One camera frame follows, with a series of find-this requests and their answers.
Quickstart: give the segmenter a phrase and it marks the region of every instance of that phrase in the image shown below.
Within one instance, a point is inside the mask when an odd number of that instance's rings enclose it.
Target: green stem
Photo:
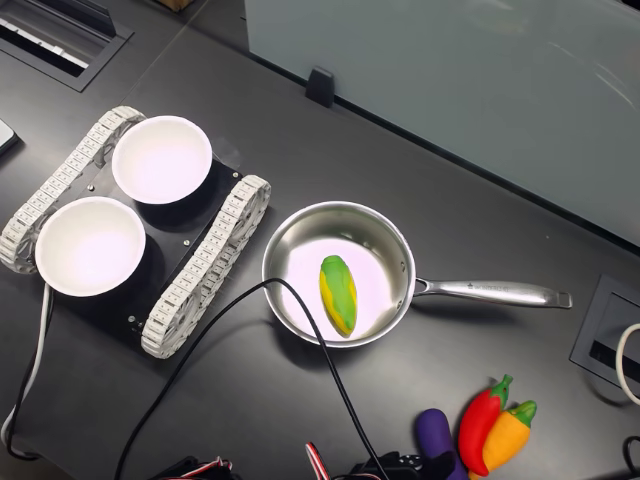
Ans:
[[[520,404],[516,408],[507,410],[507,412],[516,417],[527,427],[531,428],[531,420],[533,420],[533,417],[535,417],[537,410],[538,406],[536,405],[536,402],[534,402],[533,400],[529,400]]]
[[[509,397],[509,384],[513,381],[511,375],[505,375],[502,381],[489,391],[490,397],[500,397],[500,410],[504,410]]]

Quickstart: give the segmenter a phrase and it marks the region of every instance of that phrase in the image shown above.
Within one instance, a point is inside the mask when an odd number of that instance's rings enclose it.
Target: dark gray table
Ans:
[[[140,15],[147,9],[132,5]],[[427,278],[538,283],[567,290],[575,301],[570,311],[543,311],[420,299],[384,339],[336,352],[378,452],[415,451],[419,412],[440,408],[455,422],[489,377],[508,372],[515,377],[511,399],[535,399],[539,413],[525,452],[492,478],[591,479],[622,470],[620,446],[640,433],[640,410],[598,399],[568,358],[599,275],[640,289],[640,259],[342,108],[315,105],[299,86],[216,41],[207,28],[215,5],[180,32],[130,92],[135,75],[128,68],[142,73],[134,59],[152,57],[150,46],[125,47],[122,65],[108,67],[102,84],[77,97],[0,55],[0,117],[27,140],[0,160],[2,218],[121,99],[149,116],[186,116],[234,145],[243,173],[273,186],[268,214],[203,323],[260,280],[265,245],[288,215],[323,200],[364,203],[400,228]],[[129,26],[140,30],[140,22]],[[138,41],[159,53],[153,32],[143,35]],[[52,121],[51,110],[66,122]],[[3,412],[35,344],[41,287],[37,277],[0,269]],[[144,357],[57,310],[20,438],[74,477],[110,478],[130,430],[179,356]],[[622,398],[606,384],[596,387]],[[318,350],[281,327],[264,295],[255,294],[202,342],[140,435],[126,478],[146,478],[187,454],[229,457],[249,480],[313,478],[304,453],[310,440],[334,474],[366,457]]]

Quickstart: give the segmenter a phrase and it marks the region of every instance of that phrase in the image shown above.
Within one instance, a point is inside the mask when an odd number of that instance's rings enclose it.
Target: black cable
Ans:
[[[622,444],[622,456],[624,457],[624,463],[627,464],[627,468],[629,469],[631,474],[640,475],[640,472],[631,459],[631,444],[633,442],[640,442],[640,437],[632,436],[625,439],[624,443]]]
[[[45,338],[49,333],[49,326],[51,325],[54,295],[55,295],[54,290],[51,289],[51,293],[49,294],[49,303],[46,306],[47,320],[46,320],[46,326],[44,331]],[[27,388],[27,383],[29,383],[29,377],[31,376],[31,371],[33,370],[33,366],[36,360],[36,352],[33,352],[31,361],[29,362],[29,366],[27,367],[26,371],[24,372],[24,376],[22,377],[22,383],[20,384],[20,389],[18,390],[18,398],[16,399],[16,406],[13,411],[13,418],[11,419],[11,422],[9,422],[9,426],[7,428],[7,452],[13,458],[16,458],[18,460],[23,460],[25,462],[33,462],[34,460],[38,460],[40,456],[36,453],[31,453],[31,452],[28,452],[28,456],[20,455],[19,453],[14,452],[12,448],[13,435],[16,431],[16,424],[18,422],[18,413],[20,412],[20,407],[22,406],[22,401],[24,400],[24,391]]]
[[[242,300],[244,300],[246,297],[251,295],[256,290],[264,288],[264,287],[266,287],[267,285],[269,285],[271,283],[279,283],[279,284],[283,285],[284,287],[286,287],[293,294],[295,299],[298,301],[298,303],[300,304],[300,306],[304,310],[304,313],[307,316],[307,318],[309,319],[309,322],[311,323],[311,327],[313,328],[313,331],[316,334],[316,338],[318,339],[318,342],[320,342],[320,346],[322,347],[322,351],[324,352],[324,356],[325,356],[325,358],[327,360],[327,364],[329,365],[329,370],[331,371],[331,375],[333,376],[333,379],[336,382],[338,390],[340,391],[340,395],[342,396],[342,400],[344,401],[344,404],[347,407],[349,415],[351,416],[351,420],[353,421],[353,424],[356,427],[356,430],[358,432],[358,435],[360,436],[360,439],[362,440],[362,443],[364,444],[365,448],[367,449],[367,452],[371,456],[371,459],[376,464],[376,467],[378,468],[378,471],[380,472],[381,477],[384,480],[389,480],[389,477],[387,476],[386,472],[384,471],[384,468],[382,468],[382,465],[380,464],[380,461],[378,460],[378,455],[376,454],[375,450],[373,449],[373,446],[371,445],[371,443],[369,442],[369,439],[367,438],[367,434],[364,432],[364,429],[362,428],[362,425],[360,425],[360,420],[358,420],[358,415],[356,414],[356,411],[353,408],[353,405],[351,404],[351,400],[349,399],[349,395],[347,395],[347,391],[345,390],[344,385],[342,384],[342,380],[340,379],[340,375],[338,374],[336,366],[334,365],[333,360],[331,360],[331,356],[329,355],[329,350],[327,348],[327,344],[325,343],[324,338],[322,337],[322,334],[320,333],[320,330],[318,329],[318,326],[316,325],[315,320],[311,316],[311,312],[309,311],[309,309],[307,308],[305,303],[302,301],[302,298],[300,298],[300,295],[298,295],[298,292],[296,292],[291,285],[289,285],[286,281],[282,280],[281,278],[270,278],[268,280],[265,280],[264,282],[261,282],[261,283],[255,285],[255,286],[251,287],[249,290],[244,292],[242,295],[239,295],[238,297],[236,297],[231,303],[229,303],[226,307],[224,307],[202,329],[202,332],[200,332],[198,337],[194,340],[194,342],[191,344],[191,346],[187,350],[187,353],[185,353],[184,357],[182,357],[182,359],[178,363],[178,366],[176,367],[176,369],[173,371],[173,373],[171,374],[171,376],[167,380],[167,383],[163,387],[163,389],[160,392],[160,394],[158,395],[158,397],[155,399],[155,401],[153,402],[151,407],[149,407],[149,409],[142,416],[142,418],[140,419],[140,421],[138,422],[136,427],[133,429],[133,432],[131,432],[131,435],[129,436],[129,439],[127,440],[127,443],[124,446],[124,449],[122,450],[122,453],[120,454],[120,459],[118,460],[118,466],[116,467],[116,473],[115,473],[115,475],[113,477],[115,480],[120,480],[120,478],[122,476],[122,471],[124,469],[124,463],[125,463],[125,461],[127,459],[127,456],[129,455],[129,451],[131,450],[133,442],[135,441],[136,437],[140,433],[140,430],[142,430],[142,427],[147,422],[147,420],[149,420],[149,417],[151,417],[151,415],[153,414],[155,409],[158,408],[158,405],[160,405],[160,402],[162,401],[164,396],[167,394],[167,392],[171,388],[171,385],[173,384],[173,382],[175,381],[176,377],[178,376],[178,373],[180,373],[180,370],[182,369],[184,364],[187,362],[187,360],[191,356],[191,353],[193,353],[193,351],[198,346],[200,341],[204,338],[204,336],[207,334],[209,329],[225,313],[227,313],[229,310],[231,310],[237,303],[239,303]]]

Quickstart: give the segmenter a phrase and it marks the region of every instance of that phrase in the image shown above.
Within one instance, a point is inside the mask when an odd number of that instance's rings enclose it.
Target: plastic vegetable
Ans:
[[[498,385],[473,399],[460,422],[458,449],[460,458],[470,471],[486,477],[489,469],[482,459],[482,447],[487,435],[504,409],[513,377],[505,375]]]
[[[349,336],[356,326],[356,286],[349,267],[338,255],[325,258],[320,267],[320,293],[336,330]]]
[[[446,472],[430,472],[434,478],[447,480],[469,480],[469,476],[460,462],[458,453],[453,445],[449,422],[446,415],[435,408],[425,410],[416,420],[416,435],[420,448],[429,460],[443,458],[444,454],[452,457],[452,465]],[[444,468],[444,462],[437,462]]]
[[[490,472],[507,463],[526,445],[537,409],[536,402],[529,400],[500,414],[482,449],[482,458]]]

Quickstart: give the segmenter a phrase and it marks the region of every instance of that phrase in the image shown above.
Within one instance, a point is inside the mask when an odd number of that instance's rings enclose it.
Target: chili pepper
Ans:
[[[505,375],[498,385],[476,396],[460,422],[458,436],[460,458],[471,472],[482,477],[489,475],[489,470],[482,459],[482,447],[489,430],[504,409],[512,380],[513,377]]]
[[[536,402],[529,400],[498,416],[482,448],[482,458],[490,472],[507,463],[526,445],[537,409]]]
[[[356,286],[349,267],[338,255],[325,258],[320,267],[320,293],[333,325],[348,337],[356,326]]]

